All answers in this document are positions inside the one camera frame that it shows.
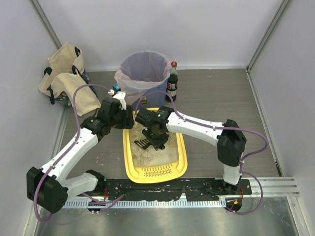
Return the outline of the yellow litter box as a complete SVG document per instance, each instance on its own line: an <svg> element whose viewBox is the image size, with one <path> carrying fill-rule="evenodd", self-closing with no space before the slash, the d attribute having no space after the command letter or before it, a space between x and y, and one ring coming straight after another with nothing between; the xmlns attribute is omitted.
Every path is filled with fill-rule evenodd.
<svg viewBox="0 0 315 236"><path fill-rule="evenodd" d="M158 111L159 108L148 108L150 111ZM135 121L135 126L142 126ZM178 160L168 164L149 166L149 167L135 167L133 164L130 148L129 131L123 131L123 146L124 146L124 159L127 176L130 180L136 183L159 183L169 181L181 177L187 170L188 161L186 154L186 147L182 134L175 133L177 138Z"/></svg>

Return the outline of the black litter scoop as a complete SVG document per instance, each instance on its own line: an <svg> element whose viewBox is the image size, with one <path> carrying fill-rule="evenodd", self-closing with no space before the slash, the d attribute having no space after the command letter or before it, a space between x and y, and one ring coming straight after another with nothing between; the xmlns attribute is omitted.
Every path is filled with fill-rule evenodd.
<svg viewBox="0 0 315 236"><path fill-rule="evenodd" d="M134 143L143 150L146 150L151 145L148 139L135 140Z"/></svg>

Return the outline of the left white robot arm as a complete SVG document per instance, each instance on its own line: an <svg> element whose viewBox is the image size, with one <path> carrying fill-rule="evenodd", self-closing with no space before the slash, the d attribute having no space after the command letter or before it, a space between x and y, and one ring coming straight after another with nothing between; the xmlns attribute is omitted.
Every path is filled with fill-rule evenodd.
<svg viewBox="0 0 315 236"><path fill-rule="evenodd" d="M121 99L105 98L96 116L86 118L78 133L48 163L27 172L27 197L50 213L58 212L68 199L80 194L100 194L106 188L105 177L87 170L68 179L69 172L78 161L112 128L131 129L134 125L133 108Z"/></svg>

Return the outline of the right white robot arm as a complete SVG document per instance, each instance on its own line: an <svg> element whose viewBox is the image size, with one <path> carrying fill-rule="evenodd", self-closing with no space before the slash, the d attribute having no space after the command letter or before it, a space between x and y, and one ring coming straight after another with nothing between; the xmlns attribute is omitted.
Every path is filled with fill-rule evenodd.
<svg viewBox="0 0 315 236"><path fill-rule="evenodd" d="M155 150L165 148L169 133L185 134L215 146L218 160L223 164L222 190L227 194L239 192L240 164L247 139L235 121L206 121L167 107L160 107L156 112L141 109L135 115L135 121L144 126L142 133Z"/></svg>

